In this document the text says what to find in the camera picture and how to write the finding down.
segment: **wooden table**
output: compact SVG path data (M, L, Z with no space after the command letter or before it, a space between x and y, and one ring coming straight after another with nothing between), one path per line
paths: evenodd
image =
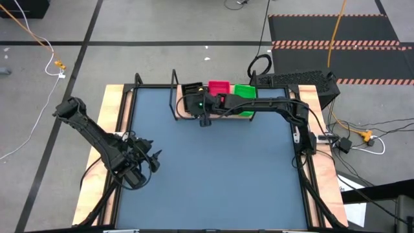
M122 99L122 91L124 85L107 85L105 94L103 96L102 106L98 117L98 125L102 127L106 132L115 132L116 121L118 120L118 113L120 111L120 103ZM319 118L322 128L325 128L323 121L322 111L319 104L318 94L316 88L313 85L300 85L299 86L301 100L308 103L309 107L316 113ZM125 102L124 115L122 116L121 131L126 130L127 116L129 114L129 106L132 100L132 92L128 92ZM321 135L321 129L313 115L309 115L310 130L316 135ZM331 150L328 145L318 144L317 150L326 152L331 155ZM87 167L92 164L100 154L94 149L91 149ZM320 197L325 204L329 207L331 212L338 218L338 220L347 226L347 218L345 214L345 208L343 207L342 197L340 194L338 180L336 178L336 170L331 158L317 152L313 155L313 163L316 174L316 180L318 182L318 188ZM83 221L89 212L94 208L96 202L101 198L104 191L104 184L107 170L102 162L98 162L85 176L83 186L79 194L78 205L76 207L73 224L77 224ZM316 212L316 205L312 197L308 194L310 215L312 218L312 224L314 227L318 227L318 215ZM106 208L106 215L104 224L109 224L111 211L113 207L113 196L109 199Z

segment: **concrete floor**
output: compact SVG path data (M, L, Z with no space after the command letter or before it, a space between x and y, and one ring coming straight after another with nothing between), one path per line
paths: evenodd
M382 2L400 41L414 41L414 2ZM341 4L342 0L276 0L270 2L269 14L336 14ZM95 5L96 0L53 0L45 18L30 20L30 27L52 41L83 41ZM258 0L239 11L225 9L222 0L105 0L91 41L258 41L265 7L266 1ZM373 0L348 0L345 12L377 14L378 9ZM26 40L31 37L13 21L0 19L0 41ZM270 40L268 26L264 40ZM0 161L0 232L16 228L54 123L51 114L61 102L79 49L55 47L68 66L68 77L60 80L32 140ZM107 84L131 83L136 72L146 83L166 83L172 69L177 70L181 82L216 79L246 83L246 68L256 51L256 46L88 47L72 95L84 100L89 116L96 120ZM49 56L39 46L0 46L0 65L13 70L12 75L0 77L0 155L28 137L56 81L43 72ZM264 66L258 63L256 68ZM340 85L340 90L335 113L344 120L365 124L413 117L413 86ZM338 133L347 134L339 128ZM351 139L360 142L358 136ZM409 179L414 176L413 141L413 132L386 135L384 155L352 151L344 159L374 184ZM26 230L71 225L89 150L90 145L77 132L62 125ZM339 162L337 169L347 172Z

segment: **blue tabletop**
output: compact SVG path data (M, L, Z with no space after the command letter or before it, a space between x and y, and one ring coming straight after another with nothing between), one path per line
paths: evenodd
M136 97L132 130L154 140L151 153L162 149L161 166L143 189L122 190L117 228L307 228L292 133L280 115L201 128L198 120L175 121L169 89L140 88Z

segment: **yellow connector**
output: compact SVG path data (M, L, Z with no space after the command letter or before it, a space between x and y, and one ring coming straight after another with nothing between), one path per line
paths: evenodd
M364 142L368 142L371 139L373 132L371 130L368 130L366 132L360 132L359 134L364 139Z
M66 66L62 63L61 60L55 61L54 64L55 64L55 66L59 67L60 69L63 69L63 70L66 69Z

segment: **white cable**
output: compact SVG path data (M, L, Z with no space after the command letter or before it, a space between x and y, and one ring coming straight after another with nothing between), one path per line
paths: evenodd
M57 80L56 80L56 83L54 84L54 86L53 86L53 88L52 88L52 91L49 93L49 96L47 97L47 101L46 101L46 104L43 106L43 108L41 109L41 111L40 111L40 114L39 114L39 116L38 116L38 119L36 120L36 123L34 124L34 126L33 126L33 128L32 128L32 131L30 132L30 135L28 136L28 138L27 138L27 140L24 142L24 143L22 143L22 145L20 145L18 148L16 148L14 151L12 151L12 152L10 152L10 153L7 153L6 155L3 155L1 158L0 158L0 160L2 160L2 159L4 159L5 157L7 157L7 156L9 156L9 155L11 155L11 154L13 154L13 153L15 153L16 151L18 151L18 150L20 150L20 148L22 148L29 140L30 140L30 138L32 138L32 135L33 135L33 131L34 131L34 129L36 128L36 126L38 125L38 123L39 123L39 120L40 120L40 118L41 118L41 116L42 116L42 114L43 114L43 112L44 112L44 110L46 109L46 107L47 107L47 105L49 104L49 100L50 100L50 96L52 95L52 93L53 93L53 91L54 91L54 89L56 88L56 86L58 85L58 82L59 82L59 79L60 78L58 78Z
M33 34L33 36L35 36L35 37L37 37L37 38L40 38L40 39L42 39L42 40L46 41L46 43L49 45L49 47L50 47L50 49L51 49L51 51L52 51L52 57L50 58L49 62L47 63L47 65L46 65L46 67L45 67L45 72L46 72L48 75L50 75L50 76L58 76L59 74L63 74L63 73L62 73L62 70L61 70L61 71L60 71L60 73L58 73L58 74L51 74L51 73L49 73L49 72L47 71L47 68L49 67L49 65L50 65L50 63L52 62L53 57L54 57L54 49L53 49L52 45L50 44L50 42L49 42L46 38L43 38L43 37L41 37L41 36L38 36L38 35L36 35L35 33L33 33L33 32L30 30L30 27L28 26L28 22L27 22L27 18L26 18L25 12L24 12L24 11L23 11L23 9L20 7L20 5L19 5L19 3L17 2L17 0L14 0L14 2L16 3L16 5L17 5L17 7L19 8L19 10L20 10L21 14L23 15L23 18L25 19L25 23L26 23L27 30L28 30L30 33L32 33L32 34Z
M365 149L362 149L362 148L351 148L351 149L365 151L365 152L368 152L368 153L371 153L371 154L374 154L374 155L383 155L386 152L386 145L385 145L384 141L381 138L379 138L377 136L374 136L374 135L371 136L371 139L378 139L381 142L382 152L380 152L380 153L379 152L373 152L373 151L365 150Z

